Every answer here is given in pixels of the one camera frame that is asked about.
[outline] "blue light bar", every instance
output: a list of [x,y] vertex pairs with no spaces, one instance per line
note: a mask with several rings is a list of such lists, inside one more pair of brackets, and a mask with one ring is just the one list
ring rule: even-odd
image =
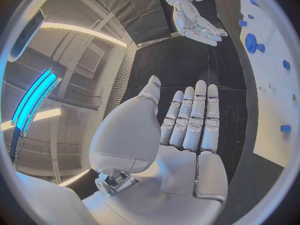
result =
[[22,109],[19,118],[16,122],[16,127],[20,130],[23,130],[25,126],[25,122],[29,117],[29,114],[33,110],[36,103],[39,101],[40,97],[44,94],[44,92],[49,88],[49,86],[57,79],[57,76],[54,73],[51,73],[47,76],[44,81],[34,90],[24,108]]
[[42,96],[39,98],[39,100],[37,101],[37,103],[35,104],[34,108],[32,109],[32,111],[30,112],[28,119],[25,123],[25,126],[23,128],[22,131],[22,135],[23,137],[26,138],[27,133],[29,131],[29,128],[33,122],[33,120],[35,119],[35,116],[38,112],[38,110],[40,109],[40,107],[42,106],[43,102],[46,100],[46,98],[49,96],[49,94],[53,91],[53,89],[55,89],[55,87],[60,83],[62,79],[61,78],[57,78],[49,87],[48,89],[42,94]]
[[25,94],[23,99],[21,100],[20,104],[18,105],[12,120],[11,120],[11,125],[15,125],[21,111],[24,108],[24,105],[27,103],[28,99],[30,96],[33,94],[33,92],[37,89],[37,87],[45,80],[46,77],[52,72],[52,67],[49,68],[47,71],[45,71],[37,80],[36,82],[31,86],[31,88],[28,90],[28,92]]

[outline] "dark floor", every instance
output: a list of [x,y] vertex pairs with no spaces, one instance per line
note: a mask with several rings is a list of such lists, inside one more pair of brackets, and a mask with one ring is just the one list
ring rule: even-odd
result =
[[157,119],[163,123],[174,93],[195,87],[198,80],[216,84],[220,100],[218,154],[230,182],[239,164],[247,125],[246,85],[230,37],[217,47],[179,36],[139,49],[122,102],[135,97],[156,75],[161,81]]

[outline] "blue led light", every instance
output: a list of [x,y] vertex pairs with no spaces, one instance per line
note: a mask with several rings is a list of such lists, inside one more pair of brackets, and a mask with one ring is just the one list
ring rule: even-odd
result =
[[48,69],[47,71],[45,71],[37,80],[36,82],[31,86],[31,88],[28,90],[28,92],[25,94],[25,96],[23,97],[23,99],[21,100],[19,106],[17,107],[12,120],[11,120],[11,124],[15,125],[24,105],[26,104],[26,102],[28,101],[28,99],[30,98],[30,96],[33,94],[33,92],[36,90],[36,88],[42,83],[42,81],[51,73],[52,68]]
[[33,94],[28,99],[28,102],[25,104],[23,110],[20,113],[20,116],[16,122],[16,126],[23,130],[25,122],[34,108],[37,101],[44,94],[44,92],[48,89],[48,87],[57,79],[57,76],[54,73],[51,73],[46,79],[35,89]]
[[23,128],[23,132],[22,135],[23,137],[27,136],[27,133],[29,131],[29,128],[33,122],[33,120],[35,119],[35,116],[38,112],[38,110],[40,109],[40,107],[42,106],[43,102],[46,100],[46,98],[49,96],[49,94],[53,91],[53,89],[60,83],[62,79],[61,78],[57,78],[49,87],[48,89],[42,94],[42,96],[39,98],[39,100],[37,101],[37,103],[35,104],[34,108],[32,109],[30,115],[28,116],[28,119],[25,123],[25,126]]

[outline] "robotic arm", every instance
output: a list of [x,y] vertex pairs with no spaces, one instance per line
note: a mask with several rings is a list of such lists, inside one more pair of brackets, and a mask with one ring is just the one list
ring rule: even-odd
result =
[[185,37],[198,42],[217,46],[227,32],[222,28],[216,28],[205,18],[201,17],[197,8],[192,4],[193,0],[166,0],[174,6],[173,19],[178,32]]

